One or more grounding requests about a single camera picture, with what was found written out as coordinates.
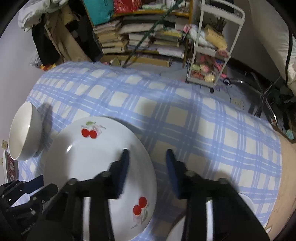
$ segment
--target chair caster wheel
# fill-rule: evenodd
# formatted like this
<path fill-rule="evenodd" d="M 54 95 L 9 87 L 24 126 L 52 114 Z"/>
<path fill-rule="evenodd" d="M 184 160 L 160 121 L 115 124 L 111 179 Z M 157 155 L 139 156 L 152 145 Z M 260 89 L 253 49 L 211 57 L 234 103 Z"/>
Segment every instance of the chair caster wheel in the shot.
<path fill-rule="evenodd" d="M 225 85 L 230 85 L 230 81 L 229 81 L 229 79 L 228 78 L 225 78 L 224 80 L 223 80 L 223 83 L 225 84 Z"/>

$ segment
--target bowl rim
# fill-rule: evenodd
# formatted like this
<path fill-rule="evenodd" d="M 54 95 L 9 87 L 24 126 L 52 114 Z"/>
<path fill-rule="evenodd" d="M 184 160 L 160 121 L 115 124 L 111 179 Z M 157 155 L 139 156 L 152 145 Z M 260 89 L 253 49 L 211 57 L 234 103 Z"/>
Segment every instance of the bowl rim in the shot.
<path fill-rule="evenodd" d="M 31 121 L 32 121 L 32 116 L 33 116 L 33 104 L 32 104 L 30 101 L 26 101 L 26 102 L 24 102 L 24 103 L 20 106 L 20 108 L 19 108 L 19 109 L 17 110 L 17 112 L 15 113 L 15 116 L 13 117 L 13 120 L 12 120 L 12 123 L 11 123 L 11 126 L 10 126 L 10 130 L 9 130 L 8 147 L 9 147 L 9 143 L 10 143 L 11 129 L 12 129 L 12 126 L 13 126 L 14 122 L 16 121 L 16 115 L 17 115 L 18 111 L 19 111 L 23 106 L 28 105 L 28 103 L 30 103 L 30 107 L 31 107 L 31 109 L 30 109 L 30 111 L 31 111 L 30 123 L 31 123 Z M 10 153 L 10 156 L 11 156 L 12 159 L 17 160 L 17 159 L 20 157 L 20 155 L 22 154 L 22 151 L 23 151 L 23 149 L 24 149 L 24 145 L 25 145 L 25 143 L 26 143 L 26 141 L 27 141 L 27 138 L 28 138 L 28 133 L 29 133 L 29 128 L 27 129 L 26 138 L 25 138 L 24 144 L 23 144 L 23 146 L 22 146 L 22 149 L 20 150 L 20 152 L 19 152 L 19 154 L 18 154 L 17 157 L 13 157 L 13 156 L 12 156 L 12 154 L 11 154 L 11 150 L 10 150 L 10 148 L 9 148 L 9 153 Z"/>

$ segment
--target wall outlet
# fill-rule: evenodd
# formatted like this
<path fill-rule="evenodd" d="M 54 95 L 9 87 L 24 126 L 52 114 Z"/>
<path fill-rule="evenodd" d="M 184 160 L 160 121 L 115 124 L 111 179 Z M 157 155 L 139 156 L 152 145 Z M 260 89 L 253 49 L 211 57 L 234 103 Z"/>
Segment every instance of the wall outlet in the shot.
<path fill-rule="evenodd" d="M 2 147 L 4 150 L 7 150 L 7 148 L 8 148 L 8 142 L 2 140 L 2 146 L 1 146 L 1 147 Z"/>

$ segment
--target red cherry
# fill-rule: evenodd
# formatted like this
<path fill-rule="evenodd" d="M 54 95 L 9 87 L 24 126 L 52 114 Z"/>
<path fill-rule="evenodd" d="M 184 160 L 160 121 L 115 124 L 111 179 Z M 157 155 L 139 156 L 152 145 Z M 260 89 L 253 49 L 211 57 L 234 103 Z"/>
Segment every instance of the red cherry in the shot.
<path fill-rule="evenodd" d="M 88 137 L 89 136 L 89 130 L 88 129 L 82 129 L 81 134 L 83 137 Z"/>
<path fill-rule="evenodd" d="M 97 136 L 97 132 L 96 132 L 95 130 L 91 130 L 91 131 L 89 132 L 89 135 L 91 136 L 92 139 L 95 139 L 96 136 Z"/>
<path fill-rule="evenodd" d="M 146 205 L 147 205 L 147 199 L 144 198 L 144 197 L 140 197 L 140 198 L 139 198 L 139 206 L 140 206 L 141 208 L 144 208 L 144 207 L 146 207 Z"/>
<path fill-rule="evenodd" d="M 141 209 L 140 206 L 138 206 L 138 205 L 135 205 L 135 206 L 134 206 L 134 208 L 133 208 L 133 213 L 134 213 L 135 215 L 139 216 L 139 215 L 141 214 L 141 211 L 142 211 L 142 209 Z"/>

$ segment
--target teal bag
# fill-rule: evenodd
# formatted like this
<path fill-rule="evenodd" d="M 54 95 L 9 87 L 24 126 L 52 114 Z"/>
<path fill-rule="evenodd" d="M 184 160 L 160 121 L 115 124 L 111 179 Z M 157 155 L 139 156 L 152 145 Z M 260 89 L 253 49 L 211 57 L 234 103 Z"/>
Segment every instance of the teal bag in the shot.
<path fill-rule="evenodd" d="M 83 2 L 94 26 L 107 23 L 114 12 L 113 0 L 83 0 Z"/>

